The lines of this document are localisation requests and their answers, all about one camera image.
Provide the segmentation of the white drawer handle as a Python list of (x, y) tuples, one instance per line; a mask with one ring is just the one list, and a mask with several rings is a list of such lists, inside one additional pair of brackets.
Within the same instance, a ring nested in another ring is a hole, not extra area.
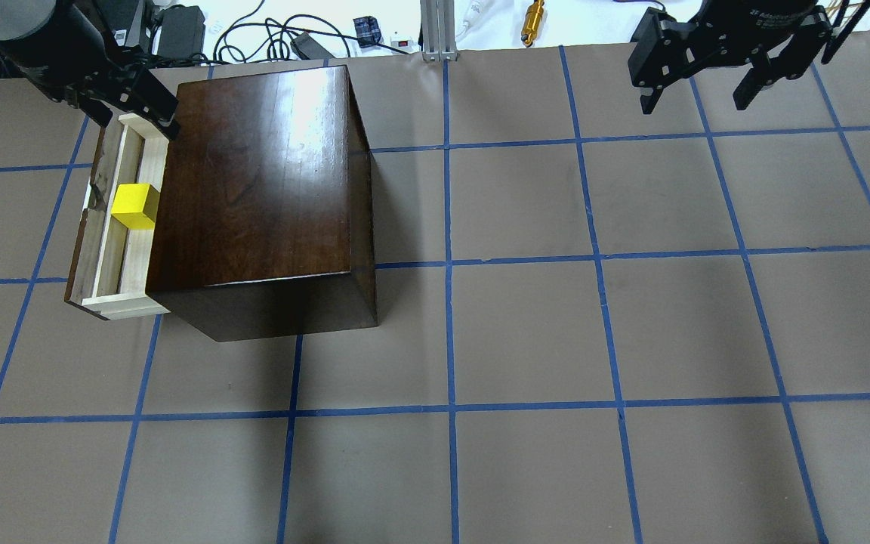
[(101, 201), (101, 192), (94, 184), (90, 184), (84, 195), (84, 209), (97, 209), (97, 204)]

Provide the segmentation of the yellow block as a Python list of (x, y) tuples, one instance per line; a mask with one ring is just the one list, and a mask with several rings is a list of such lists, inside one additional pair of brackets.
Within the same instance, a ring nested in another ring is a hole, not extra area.
[(128, 230), (154, 230), (159, 200), (160, 192), (152, 184), (120, 184), (110, 214)]

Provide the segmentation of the dark wooden drawer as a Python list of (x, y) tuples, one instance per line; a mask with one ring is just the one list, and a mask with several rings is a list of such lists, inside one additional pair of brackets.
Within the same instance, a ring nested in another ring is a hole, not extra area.
[(128, 230), (110, 214), (120, 184), (162, 189), (168, 139), (139, 115), (119, 115), (101, 131), (88, 185), (97, 209), (82, 210), (63, 300), (101, 320), (166, 314), (146, 292), (152, 230)]

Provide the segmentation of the black power adapter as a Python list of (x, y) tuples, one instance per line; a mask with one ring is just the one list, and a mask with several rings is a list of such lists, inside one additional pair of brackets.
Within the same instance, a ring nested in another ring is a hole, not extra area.
[(202, 54), (206, 17), (198, 6), (175, 5), (156, 15), (156, 55), (186, 59)]

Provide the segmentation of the gold metal cylinder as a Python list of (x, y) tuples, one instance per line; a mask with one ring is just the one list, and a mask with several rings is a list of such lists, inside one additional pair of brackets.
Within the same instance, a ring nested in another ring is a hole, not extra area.
[(525, 48), (531, 48), (541, 33), (541, 25), (545, 18), (545, 1), (535, 0), (529, 3), (523, 25), (520, 30), (520, 42)]

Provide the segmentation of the dark wooden cabinet box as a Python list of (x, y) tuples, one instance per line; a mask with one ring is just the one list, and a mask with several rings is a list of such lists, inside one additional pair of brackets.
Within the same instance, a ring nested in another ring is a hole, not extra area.
[(372, 151), (346, 66), (178, 99), (148, 296), (218, 343), (376, 326)]

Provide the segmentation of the blue small device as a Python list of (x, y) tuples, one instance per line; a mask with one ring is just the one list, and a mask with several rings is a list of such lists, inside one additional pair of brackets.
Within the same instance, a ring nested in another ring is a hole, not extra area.
[(363, 15), (353, 19), (353, 28), (356, 32), (356, 42), (361, 49), (375, 48), (382, 45), (382, 32), (380, 25), (373, 15)]

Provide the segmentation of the aluminium frame post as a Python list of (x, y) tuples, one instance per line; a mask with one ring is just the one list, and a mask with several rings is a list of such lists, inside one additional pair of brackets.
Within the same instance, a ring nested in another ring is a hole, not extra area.
[(422, 0), (421, 55), (425, 62), (456, 61), (455, 1)]

